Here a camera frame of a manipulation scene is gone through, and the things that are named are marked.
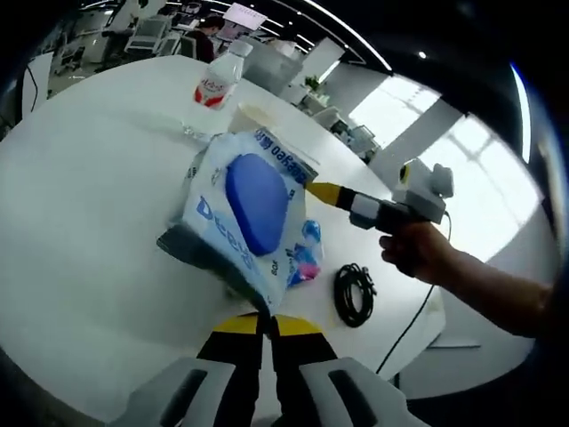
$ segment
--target plastic bottle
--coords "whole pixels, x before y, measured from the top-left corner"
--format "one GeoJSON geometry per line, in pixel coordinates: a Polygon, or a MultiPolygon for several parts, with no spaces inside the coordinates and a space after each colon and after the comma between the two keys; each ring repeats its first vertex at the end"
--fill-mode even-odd
{"type": "Polygon", "coordinates": [[[206,138],[220,131],[216,124],[220,110],[227,104],[243,74],[244,58],[252,46],[235,40],[219,58],[214,60],[192,93],[192,105],[184,133],[197,139],[206,138]]]}

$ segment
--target office chair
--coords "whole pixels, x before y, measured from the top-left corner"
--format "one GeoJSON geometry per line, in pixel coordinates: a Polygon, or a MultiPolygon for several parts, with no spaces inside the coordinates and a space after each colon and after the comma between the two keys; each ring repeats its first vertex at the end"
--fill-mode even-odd
{"type": "Polygon", "coordinates": [[[167,38],[162,40],[160,47],[158,48],[157,56],[169,56],[176,53],[176,49],[180,44],[180,34],[172,32],[167,38]]]}
{"type": "Polygon", "coordinates": [[[141,20],[124,51],[127,53],[156,53],[169,27],[168,17],[155,16],[141,20]]]}
{"type": "Polygon", "coordinates": [[[180,39],[180,50],[178,54],[194,60],[196,58],[196,39],[194,37],[183,36],[180,39]]]}

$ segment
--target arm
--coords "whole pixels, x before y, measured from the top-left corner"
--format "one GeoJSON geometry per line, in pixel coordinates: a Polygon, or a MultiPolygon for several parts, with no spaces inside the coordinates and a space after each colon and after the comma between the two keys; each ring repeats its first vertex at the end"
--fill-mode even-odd
{"type": "Polygon", "coordinates": [[[541,334],[549,287],[457,251],[430,223],[407,226],[381,238],[380,245],[385,261],[397,266],[412,259],[416,278],[443,287],[502,329],[523,336],[541,334]]]}

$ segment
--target white pillar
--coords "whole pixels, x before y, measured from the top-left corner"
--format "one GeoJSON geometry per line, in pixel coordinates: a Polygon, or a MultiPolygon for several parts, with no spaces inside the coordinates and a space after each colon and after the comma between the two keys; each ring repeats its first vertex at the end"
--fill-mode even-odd
{"type": "Polygon", "coordinates": [[[435,143],[461,117],[458,109],[439,99],[384,150],[378,151],[369,167],[393,190],[399,181],[401,166],[435,143]]]}
{"type": "Polygon", "coordinates": [[[343,54],[344,50],[335,42],[328,37],[323,39],[304,58],[302,71],[293,79],[293,84],[302,85],[306,77],[316,76],[319,78],[343,54]]]}

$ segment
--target white round table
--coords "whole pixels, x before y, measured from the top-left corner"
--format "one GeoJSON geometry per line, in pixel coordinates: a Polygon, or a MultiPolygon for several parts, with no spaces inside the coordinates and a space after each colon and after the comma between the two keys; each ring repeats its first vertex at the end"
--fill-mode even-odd
{"type": "MultiPolygon", "coordinates": [[[[197,153],[180,119],[204,66],[171,56],[90,77],[0,144],[0,345],[45,390],[102,421],[175,359],[196,355],[215,325],[251,310],[227,299],[211,273],[156,246],[197,153]]],[[[247,81],[221,111],[221,127],[239,101],[277,118],[277,133],[320,164],[317,181],[389,197],[340,141],[247,81]]],[[[322,225],[323,272],[289,291],[279,311],[320,325],[339,357],[375,370],[429,288],[381,260],[377,231],[357,229],[312,196],[307,211],[322,225]],[[358,329],[341,323],[332,300],[333,273],[350,262],[369,267],[378,290],[358,329]]],[[[444,324],[435,292],[381,376],[401,370],[444,324]]],[[[278,410],[262,389],[273,384],[270,371],[266,364],[261,373],[260,415],[278,410]]]]}

